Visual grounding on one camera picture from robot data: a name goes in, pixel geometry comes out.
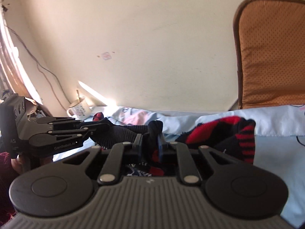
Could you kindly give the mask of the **person's left hand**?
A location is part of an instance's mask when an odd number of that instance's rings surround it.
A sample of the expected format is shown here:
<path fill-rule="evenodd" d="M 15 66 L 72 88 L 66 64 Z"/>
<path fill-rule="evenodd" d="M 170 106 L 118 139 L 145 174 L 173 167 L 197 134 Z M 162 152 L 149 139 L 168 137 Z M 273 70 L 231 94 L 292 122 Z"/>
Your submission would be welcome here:
<path fill-rule="evenodd" d="M 43 166 L 46 164 L 49 164 L 51 162 L 53 162 L 53 156 L 49 156 L 46 158 L 41 158 L 41 159 L 34 159 L 34 162 L 38 161 L 38 166 Z M 31 170 L 31 159 L 27 156 L 27 155 L 18 155 L 17 158 L 15 159 L 11 159 L 11 165 L 12 168 L 18 173 L 18 174 L 23 174 L 29 170 Z"/>

